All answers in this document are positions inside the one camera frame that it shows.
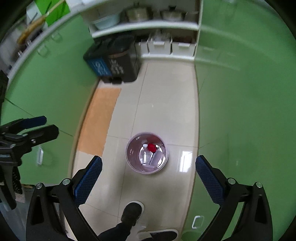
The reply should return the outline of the clear plastic bottle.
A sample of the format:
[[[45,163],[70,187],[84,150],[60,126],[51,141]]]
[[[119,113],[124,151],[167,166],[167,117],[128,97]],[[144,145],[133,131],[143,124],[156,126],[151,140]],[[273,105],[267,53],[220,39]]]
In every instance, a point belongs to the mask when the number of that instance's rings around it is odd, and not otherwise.
[[[147,144],[143,144],[139,153],[139,161],[143,166],[149,166],[153,153],[147,149]]]

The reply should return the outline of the red cloth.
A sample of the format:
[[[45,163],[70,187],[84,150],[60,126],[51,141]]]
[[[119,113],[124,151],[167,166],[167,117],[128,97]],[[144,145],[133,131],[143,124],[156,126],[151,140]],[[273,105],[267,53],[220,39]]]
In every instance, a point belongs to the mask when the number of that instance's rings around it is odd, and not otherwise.
[[[153,143],[148,143],[147,144],[147,149],[150,152],[155,153],[158,150],[158,147],[155,144],[153,144]]]

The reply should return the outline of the pink trash bin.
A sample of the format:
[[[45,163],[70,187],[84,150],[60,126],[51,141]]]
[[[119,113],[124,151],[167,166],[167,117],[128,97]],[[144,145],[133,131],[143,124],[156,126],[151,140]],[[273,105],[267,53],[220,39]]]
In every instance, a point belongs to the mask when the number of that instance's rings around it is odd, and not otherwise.
[[[158,135],[151,132],[141,132],[129,140],[125,156],[133,171],[151,175],[164,168],[169,158],[169,150]]]

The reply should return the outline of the black trash bin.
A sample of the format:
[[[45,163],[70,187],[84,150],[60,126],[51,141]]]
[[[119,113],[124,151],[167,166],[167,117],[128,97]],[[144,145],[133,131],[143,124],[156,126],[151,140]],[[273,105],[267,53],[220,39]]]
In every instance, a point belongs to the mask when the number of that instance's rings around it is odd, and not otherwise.
[[[134,82],[141,63],[130,34],[95,41],[83,55],[93,72],[107,83]]]

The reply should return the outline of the left shoe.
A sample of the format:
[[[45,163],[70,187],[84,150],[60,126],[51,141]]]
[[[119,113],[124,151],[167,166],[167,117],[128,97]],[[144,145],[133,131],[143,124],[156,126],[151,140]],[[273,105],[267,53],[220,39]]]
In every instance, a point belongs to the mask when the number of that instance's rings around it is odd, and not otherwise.
[[[144,212],[144,204],[140,201],[129,202],[123,210],[121,222],[135,226],[138,219]]]

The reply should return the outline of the shoe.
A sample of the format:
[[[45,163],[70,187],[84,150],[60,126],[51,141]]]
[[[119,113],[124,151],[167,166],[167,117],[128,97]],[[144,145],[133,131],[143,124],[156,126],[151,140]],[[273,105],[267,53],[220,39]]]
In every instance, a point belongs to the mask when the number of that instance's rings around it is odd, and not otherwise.
[[[123,210],[121,222],[135,226],[138,219],[144,212],[144,204],[140,201],[129,202]]]
[[[141,241],[172,241],[178,236],[179,232],[175,229],[142,231],[137,233],[137,238]]]

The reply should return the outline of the orange floor mat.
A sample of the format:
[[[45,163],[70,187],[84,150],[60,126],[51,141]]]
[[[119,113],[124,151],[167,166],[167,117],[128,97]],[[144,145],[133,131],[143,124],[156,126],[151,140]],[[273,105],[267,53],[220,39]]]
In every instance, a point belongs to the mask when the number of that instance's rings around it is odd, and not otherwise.
[[[121,88],[97,88],[80,131],[77,150],[102,156],[112,114]]]

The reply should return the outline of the right shoe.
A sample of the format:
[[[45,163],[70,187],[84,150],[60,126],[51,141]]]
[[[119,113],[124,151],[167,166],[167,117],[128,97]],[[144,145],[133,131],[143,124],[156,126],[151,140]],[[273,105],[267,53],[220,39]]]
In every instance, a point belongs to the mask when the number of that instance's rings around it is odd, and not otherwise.
[[[172,241],[178,236],[179,232],[175,229],[142,231],[137,233],[137,238],[141,241]]]

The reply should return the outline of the light blue basin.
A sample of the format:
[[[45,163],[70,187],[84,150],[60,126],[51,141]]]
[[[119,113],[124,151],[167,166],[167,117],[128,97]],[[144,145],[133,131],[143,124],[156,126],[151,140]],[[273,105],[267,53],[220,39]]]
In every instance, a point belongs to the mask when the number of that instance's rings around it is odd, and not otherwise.
[[[117,25],[120,22],[120,13],[112,14],[92,22],[98,30],[104,30]]]

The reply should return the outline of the steel pot on shelf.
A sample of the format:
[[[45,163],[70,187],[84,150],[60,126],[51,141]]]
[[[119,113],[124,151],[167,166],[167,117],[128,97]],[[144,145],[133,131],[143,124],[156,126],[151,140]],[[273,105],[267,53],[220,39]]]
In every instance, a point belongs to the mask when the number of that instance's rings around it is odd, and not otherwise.
[[[161,18],[166,21],[183,21],[187,12],[176,9],[177,6],[168,6],[168,9],[160,11]]]

